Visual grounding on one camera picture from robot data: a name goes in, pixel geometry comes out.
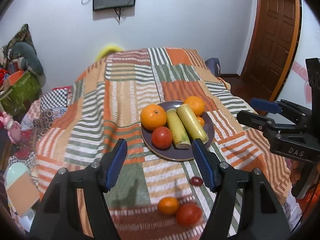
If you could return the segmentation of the small tangerine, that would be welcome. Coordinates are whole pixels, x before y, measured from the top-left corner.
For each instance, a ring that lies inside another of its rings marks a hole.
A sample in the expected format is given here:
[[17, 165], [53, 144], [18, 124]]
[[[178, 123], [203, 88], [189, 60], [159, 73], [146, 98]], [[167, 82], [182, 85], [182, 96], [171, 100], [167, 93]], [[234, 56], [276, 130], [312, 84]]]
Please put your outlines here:
[[200, 125], [203, 127], [204, 124], [205, 124], [204, 119], [202, 117], [200, 117], [200, 116], [197, 116], [197, 120], [200, 123]]
[[164, 215], [174, 215], [180, 207], [180, 202], [174, 197], [164, 197], [157, 204], [157, 210]]

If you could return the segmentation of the sugarcane piece front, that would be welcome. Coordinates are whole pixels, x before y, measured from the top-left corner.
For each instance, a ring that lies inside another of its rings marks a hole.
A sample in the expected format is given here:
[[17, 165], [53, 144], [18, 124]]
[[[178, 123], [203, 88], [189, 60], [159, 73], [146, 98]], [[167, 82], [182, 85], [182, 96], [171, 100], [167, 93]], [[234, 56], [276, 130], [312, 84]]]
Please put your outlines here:
[[204, 144], [208, 142], [207, 133], [188, 104], [180, 105], [180, 107], [176, 108], [176, 112], [191, 139], [200, 139]]

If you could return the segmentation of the sugarcane piece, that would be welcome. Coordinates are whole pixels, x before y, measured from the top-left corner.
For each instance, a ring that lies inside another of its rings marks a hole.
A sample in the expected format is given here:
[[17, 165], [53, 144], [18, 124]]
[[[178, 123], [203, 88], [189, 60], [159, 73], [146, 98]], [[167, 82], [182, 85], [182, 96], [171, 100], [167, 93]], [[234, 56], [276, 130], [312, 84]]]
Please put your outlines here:
[[207, 133], [188, 104], [180, 105], [180, 107], [176, 108], [176, 112], [191, 139], [200, 139], [204, 144], [208, 142]]
[[173, 137], [173, 144], [179, 150], [189, 149], [191, 146], [189, 137], [182, 124], [176, 109], [172, 108], [166, 111], [167, 127], [170, 129]]

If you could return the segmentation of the large orange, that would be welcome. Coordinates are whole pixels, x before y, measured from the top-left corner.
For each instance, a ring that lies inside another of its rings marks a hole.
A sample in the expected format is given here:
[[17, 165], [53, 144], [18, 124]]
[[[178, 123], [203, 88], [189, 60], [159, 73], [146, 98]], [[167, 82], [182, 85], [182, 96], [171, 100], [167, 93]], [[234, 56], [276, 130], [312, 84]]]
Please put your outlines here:
[[201, 116], [205, 111], [204, 101], [197, 96], [189, 96], [183, 103], [187, 104], [196, 116]]
[[166, 111], [160, 105], [147, 105], [140, 113], [140, 122], [150, 131], [167, 123]]

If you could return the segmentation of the red tomato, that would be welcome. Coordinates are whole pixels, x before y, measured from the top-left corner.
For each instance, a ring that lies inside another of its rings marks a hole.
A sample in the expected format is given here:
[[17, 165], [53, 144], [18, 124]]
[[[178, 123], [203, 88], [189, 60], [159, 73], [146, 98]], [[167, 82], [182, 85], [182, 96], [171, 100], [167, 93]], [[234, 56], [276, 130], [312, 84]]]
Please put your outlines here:
[[202, 217], [202, 210], [194, 203], [182, 205], [176, 212], [176, 220], [179, 225], [191, 226], [196, 224]]
[[152, 135], [151, 142], [153, 146], [160, 150], [166, 150], [172, 145], [173, 137], [170, 129], [165, 126], [157, 127]]

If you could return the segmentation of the dark red grape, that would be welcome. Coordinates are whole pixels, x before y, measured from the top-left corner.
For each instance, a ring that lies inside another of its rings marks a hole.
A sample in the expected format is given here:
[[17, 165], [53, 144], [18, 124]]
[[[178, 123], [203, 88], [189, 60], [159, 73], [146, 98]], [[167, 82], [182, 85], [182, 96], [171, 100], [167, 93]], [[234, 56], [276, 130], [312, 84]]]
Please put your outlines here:
[[190, 184], [193, 186], [201, 186], [203, 185], [203, 180], [200, 177], [192, 177], [190, 178]]

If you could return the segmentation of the sugarcane piece back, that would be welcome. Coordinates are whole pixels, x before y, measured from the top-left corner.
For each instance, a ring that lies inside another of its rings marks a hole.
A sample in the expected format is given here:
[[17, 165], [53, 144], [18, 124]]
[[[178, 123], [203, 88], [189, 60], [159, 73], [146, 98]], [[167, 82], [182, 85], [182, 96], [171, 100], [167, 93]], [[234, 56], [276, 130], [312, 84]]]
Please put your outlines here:
[[191, 146], [189, 137], [182, 124], [176, 109], [172, 108], [166, 111], [167, 127], [170, 129], [173, 137], [173, 144], [179, 150], [189, 149]]

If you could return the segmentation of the white sliding wardrobe door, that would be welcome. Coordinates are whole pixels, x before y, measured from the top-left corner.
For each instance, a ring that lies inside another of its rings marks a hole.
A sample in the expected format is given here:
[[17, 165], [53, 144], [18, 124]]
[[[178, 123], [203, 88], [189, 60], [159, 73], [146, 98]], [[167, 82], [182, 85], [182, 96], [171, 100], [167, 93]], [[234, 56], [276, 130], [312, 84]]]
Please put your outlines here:
[[312, 108], [306, 59], [319, 58], [319, 21], [306, 1], [302, 0], [302, 25], [295, 59], [277, 100], [287, 100]]

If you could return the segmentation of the orange notebook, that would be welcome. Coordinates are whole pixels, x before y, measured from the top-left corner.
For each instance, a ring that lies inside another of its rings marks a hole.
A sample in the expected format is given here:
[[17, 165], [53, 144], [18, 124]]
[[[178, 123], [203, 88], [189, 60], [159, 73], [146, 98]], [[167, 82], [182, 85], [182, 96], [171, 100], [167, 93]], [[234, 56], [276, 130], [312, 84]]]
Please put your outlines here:
[[7, 194], [20, 217], [40, 199], [39, 191], [28, 172], [24, 172], [9, 186]]

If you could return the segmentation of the blue backpack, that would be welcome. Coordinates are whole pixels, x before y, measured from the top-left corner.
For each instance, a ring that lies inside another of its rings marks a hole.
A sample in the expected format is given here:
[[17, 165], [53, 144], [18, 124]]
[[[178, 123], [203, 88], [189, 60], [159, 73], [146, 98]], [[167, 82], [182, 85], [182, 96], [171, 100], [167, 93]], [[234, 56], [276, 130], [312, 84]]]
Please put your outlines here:
[[207, 68], [212, 72], [215, 77], [220, 77], [221, 68], [220, 61], [218, 58], [210, 58], [205, 61]]

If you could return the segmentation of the brown wooden door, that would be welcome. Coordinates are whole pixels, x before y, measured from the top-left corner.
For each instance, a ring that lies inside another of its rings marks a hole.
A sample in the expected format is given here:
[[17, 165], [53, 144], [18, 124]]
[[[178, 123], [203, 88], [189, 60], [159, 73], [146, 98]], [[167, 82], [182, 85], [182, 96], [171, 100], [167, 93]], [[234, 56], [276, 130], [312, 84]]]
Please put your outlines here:
[[253, 36], [241, 73], [250, 95], [272, 101], [295, 55], [300, 0], [258, 0]]

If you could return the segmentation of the purple round plate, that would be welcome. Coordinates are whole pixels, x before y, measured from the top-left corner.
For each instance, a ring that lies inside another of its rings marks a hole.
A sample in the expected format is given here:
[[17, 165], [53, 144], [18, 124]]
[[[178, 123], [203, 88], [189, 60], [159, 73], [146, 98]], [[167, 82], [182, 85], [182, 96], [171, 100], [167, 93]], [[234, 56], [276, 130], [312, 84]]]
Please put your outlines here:
[[141, 134], [143, 141], [150, 151], [155, 155], [171, 161], [189, 161], [194, 159], [192, 142], [196, 135], [206, 135], [203, 143], [209, 147], [214, 139], [214, 125], [209, 115], [204, 112], [201, 118], [204, 126], [196, 124], [191, 120], [191, 113], [188, 109], [183, 111], [183, 119], [175, 109], [180, 108], [182, 101], [168, 101], [159, 104], [169, 113], [166, 128], [160, 127], [154, 131], [142, 127]]

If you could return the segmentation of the pink toy figure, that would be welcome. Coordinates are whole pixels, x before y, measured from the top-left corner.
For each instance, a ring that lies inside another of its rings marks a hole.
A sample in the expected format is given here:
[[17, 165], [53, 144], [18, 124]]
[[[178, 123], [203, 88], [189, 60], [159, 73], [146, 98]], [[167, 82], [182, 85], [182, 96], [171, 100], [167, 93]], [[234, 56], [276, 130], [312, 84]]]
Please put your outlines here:
[[6, 112], [0, 113], [0, 120], [1, 120], [1, 128], [4, 128], [7, 130], [10, 141], [13, 144], [18, 146], [21, 142], [21, 133], [22, 133], [20, 123], [15, 121], [13, 117]]

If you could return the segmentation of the checkered patchwork quilt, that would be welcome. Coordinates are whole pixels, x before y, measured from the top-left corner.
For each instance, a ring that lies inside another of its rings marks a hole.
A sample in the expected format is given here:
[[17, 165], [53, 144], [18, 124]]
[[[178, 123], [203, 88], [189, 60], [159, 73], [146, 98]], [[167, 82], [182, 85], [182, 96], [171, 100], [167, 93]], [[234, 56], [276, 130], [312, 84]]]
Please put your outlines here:
[[18, 150], [9, 158], [9, 166], [17, 162], [26, 166], [33, 165], [37, 142], [50, 129], [53, 122], [66, 113], [70, 93], [70, 86], [54, 88], [31, 104], [20, 122], [21, 143]]

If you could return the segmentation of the green storage box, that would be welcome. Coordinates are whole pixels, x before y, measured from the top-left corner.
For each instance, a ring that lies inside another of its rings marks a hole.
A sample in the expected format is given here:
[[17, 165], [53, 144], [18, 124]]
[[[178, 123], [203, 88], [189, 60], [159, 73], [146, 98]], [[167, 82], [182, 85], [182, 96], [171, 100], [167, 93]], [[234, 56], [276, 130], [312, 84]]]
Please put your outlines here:
[[41, 86], [34, 74], [25, 72], [1, 94], [1, 111], [16, 116], [27, 111], [27, 105], [37, 100]]

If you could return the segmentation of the red plastic bag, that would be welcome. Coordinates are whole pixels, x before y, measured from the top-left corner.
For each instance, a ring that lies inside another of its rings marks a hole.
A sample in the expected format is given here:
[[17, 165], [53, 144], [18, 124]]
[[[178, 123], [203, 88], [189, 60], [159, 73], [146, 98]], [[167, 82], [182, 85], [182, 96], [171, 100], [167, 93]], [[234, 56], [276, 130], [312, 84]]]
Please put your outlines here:
[[0, 68], [0, 81], [1, 82], [3, 82], [3, 80], [7, 74], [9, 75], [9, 72], [6, 69]]

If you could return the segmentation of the grey plush toy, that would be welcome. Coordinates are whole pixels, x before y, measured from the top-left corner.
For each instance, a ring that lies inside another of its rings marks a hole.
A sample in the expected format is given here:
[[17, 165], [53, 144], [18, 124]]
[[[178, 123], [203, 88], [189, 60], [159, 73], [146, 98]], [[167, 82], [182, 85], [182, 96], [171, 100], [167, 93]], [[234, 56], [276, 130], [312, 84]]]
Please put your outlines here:
[[11, 49], [10, 58], [12, 60], [24, 58], [23, 69], [29, 70], [36, 76], [44, 74], [43, 66], [36, 55], [36, 51], [26, 42], [16, 42]]

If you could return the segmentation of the yellow foam tube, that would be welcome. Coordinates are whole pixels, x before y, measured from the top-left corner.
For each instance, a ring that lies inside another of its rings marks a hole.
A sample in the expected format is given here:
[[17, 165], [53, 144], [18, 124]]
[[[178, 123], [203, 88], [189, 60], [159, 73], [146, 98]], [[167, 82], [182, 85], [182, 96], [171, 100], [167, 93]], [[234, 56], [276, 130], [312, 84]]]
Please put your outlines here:
[[115, 44], [109, 44], [99, 51], [98, 55], [95, 58], [95, 61], [99, 61], [104, 57], [107, 57], [108, 55], [121, 52], [121, 51], [123, 51], [123, 48], [121, 48], [120, 46]]

